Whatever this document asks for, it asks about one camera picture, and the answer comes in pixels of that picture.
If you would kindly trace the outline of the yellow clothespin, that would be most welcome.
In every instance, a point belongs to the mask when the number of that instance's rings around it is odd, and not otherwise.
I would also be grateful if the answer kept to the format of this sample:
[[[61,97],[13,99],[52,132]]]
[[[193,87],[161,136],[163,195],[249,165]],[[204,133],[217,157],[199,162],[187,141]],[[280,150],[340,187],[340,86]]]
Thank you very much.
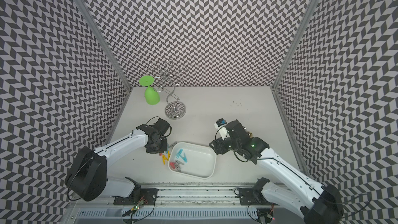
[[[170,155],[170,153],[164,153],[164,155],[165,155],[165,156],[162,157],[162,161],[163,161],[163,164],[166,165],[166,164],[168,164],[171,155]]]

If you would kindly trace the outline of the white plastic storage box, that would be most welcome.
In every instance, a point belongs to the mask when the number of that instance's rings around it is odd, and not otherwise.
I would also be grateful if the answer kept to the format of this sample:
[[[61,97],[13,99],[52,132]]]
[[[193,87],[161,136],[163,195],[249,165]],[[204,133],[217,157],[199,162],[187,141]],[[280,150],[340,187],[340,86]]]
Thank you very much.
[[[176,159],[176,154],[180,149],[183,149],[184,157],[188,160],[187,163],[181,158]],[[167,165],[173,173],[198,179],[209,179],[214,174],[217,155],[210,147],[178,142],[169,153],[171,157]],[[174,162],[175,160],[184,163],[181,166],[181,172],[177,172],[170,167],[170,162]]]

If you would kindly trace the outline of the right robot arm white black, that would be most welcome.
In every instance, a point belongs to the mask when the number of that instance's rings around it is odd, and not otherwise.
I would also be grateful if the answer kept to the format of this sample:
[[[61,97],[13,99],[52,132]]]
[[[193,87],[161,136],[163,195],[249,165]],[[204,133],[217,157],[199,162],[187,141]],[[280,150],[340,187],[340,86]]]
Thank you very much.
[[[218,155],[232,151],[240,162],[252,162],[272,173],[286,189],[267,178],[260,178],[253,187],[257,201],[264,199],[296,214],[306,224],[338,224],[343,216],[340,191],[333,185],[324,186],[291,166],[261,138],[253,137],[238,121],[215,122],[219,137],[209,146]]]

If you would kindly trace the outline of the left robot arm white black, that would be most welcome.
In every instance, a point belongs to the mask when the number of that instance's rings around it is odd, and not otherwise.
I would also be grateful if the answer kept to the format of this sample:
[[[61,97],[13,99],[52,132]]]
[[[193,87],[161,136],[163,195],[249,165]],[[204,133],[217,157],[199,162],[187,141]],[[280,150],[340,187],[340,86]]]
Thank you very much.
[[[172,133],[171,125],[159,118],[154,124],[141,124],[127,136],[117,141],[90,149],[83,147],[73,160],[64,180],[67,197],[72,191],[86,202],[98,197],[114,197],[137,201],[141,185],[130,177],[110,177],[108,171],[117,161],[139,148],[155,155],[168,149],[167,138]]]

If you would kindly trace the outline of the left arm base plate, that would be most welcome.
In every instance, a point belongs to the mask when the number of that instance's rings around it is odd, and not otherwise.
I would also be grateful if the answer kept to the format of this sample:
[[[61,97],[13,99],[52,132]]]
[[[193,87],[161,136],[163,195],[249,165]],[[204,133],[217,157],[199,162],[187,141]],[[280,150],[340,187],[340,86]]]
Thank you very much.
[[[144,201],[145,206],[154,205],[159,190],[156,188],[134,189],[126,198],[115,197],[113,205],[133,206],[138,205],[139,201]]]

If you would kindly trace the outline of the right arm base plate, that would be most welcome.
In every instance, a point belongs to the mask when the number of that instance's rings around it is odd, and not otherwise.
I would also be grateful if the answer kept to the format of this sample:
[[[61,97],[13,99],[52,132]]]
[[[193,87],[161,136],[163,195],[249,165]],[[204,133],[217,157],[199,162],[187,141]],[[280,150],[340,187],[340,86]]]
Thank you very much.
[[[239,198],[240,205],[261,205],[271,206],[272,204],[265,200],[262,194],[258,191],[254,191],[251,188],[237,188],[234,190],[235,194]]]

